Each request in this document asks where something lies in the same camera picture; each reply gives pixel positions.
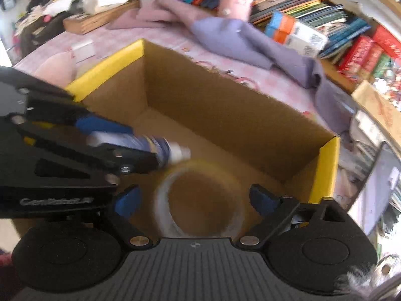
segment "barcode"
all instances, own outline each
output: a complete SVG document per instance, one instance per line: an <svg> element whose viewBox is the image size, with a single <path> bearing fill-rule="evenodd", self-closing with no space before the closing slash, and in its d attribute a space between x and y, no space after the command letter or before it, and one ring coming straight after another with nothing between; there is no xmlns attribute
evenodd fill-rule
<svg viewBox="0 0 401 301"><path fill-rule="evenodd" d="M305 56L313 56L315 53L315 49L310 47L309 45L305 45L304 47L304 55Z"/></svg>
<svg viewBox="0 0 401 301"><path fill-rule="evenodd" d="M309 43L312 44L313 46L319 46L322 44L323 38L320 36L313 34L309 40Z"/></svg>
<svg viewBox="0 0 401 301"><path fill-rule="evenodd" d="M295 27L295 30L294 30L294 35L298 35L298 33L299 33L299 29L301 28L301 26L300 25L297 25L296 27Z"/></svg>

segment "pink cloth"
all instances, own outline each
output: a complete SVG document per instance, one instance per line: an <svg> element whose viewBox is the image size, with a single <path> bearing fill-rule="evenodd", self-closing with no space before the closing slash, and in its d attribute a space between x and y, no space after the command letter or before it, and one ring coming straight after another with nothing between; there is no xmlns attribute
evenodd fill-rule
<svg viewBox="0 0 401 301"><path fill-rule="evenodd" d="M197 20L211 17L208 12L177 0L153 0L141 9L125 12L109 29L166 27L168 23L180 22L188 29Z"/></svg>
<svg viewBox="0 0 401 301"><path fill-rule="evenodd" d="M119 18L107 25L108 29L127 29L127 28L163 28L167 23L160 21L138 20L139 9L131 9L124 12Z"/></svg>

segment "black foam pad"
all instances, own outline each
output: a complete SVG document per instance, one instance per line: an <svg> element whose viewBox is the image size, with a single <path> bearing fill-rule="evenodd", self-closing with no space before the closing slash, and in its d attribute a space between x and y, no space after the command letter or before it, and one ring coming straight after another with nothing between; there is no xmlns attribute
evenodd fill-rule
<svg viewBox="0 0 401 301"><path fill-rule="evenodd" d="M114 271L120 259L115 238L72 222L44 222L30 229L13 251L19 279L52 292L97 284Z"/></svg>

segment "white bottle cap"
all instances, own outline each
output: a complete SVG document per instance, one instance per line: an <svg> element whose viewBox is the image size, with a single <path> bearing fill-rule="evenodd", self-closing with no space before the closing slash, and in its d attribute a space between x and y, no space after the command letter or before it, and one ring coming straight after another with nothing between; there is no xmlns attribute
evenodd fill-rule
<svg viewBox="0 0 401 301"><path fill-rule="evenodd" d="M191 150L187 147L181 147L176 142L169 142L170 157L168 158L169 164L177 164L191 158Z"/></svg>

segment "floor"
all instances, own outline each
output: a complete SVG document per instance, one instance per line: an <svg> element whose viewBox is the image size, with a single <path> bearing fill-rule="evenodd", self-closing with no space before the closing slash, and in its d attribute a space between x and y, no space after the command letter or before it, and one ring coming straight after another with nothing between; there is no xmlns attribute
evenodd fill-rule
<svg viewBox="0 0 401 301"><path fill-rule="evenodd" d="M0 249L13 251L20 237L10 219L0 219Z"/></svg>

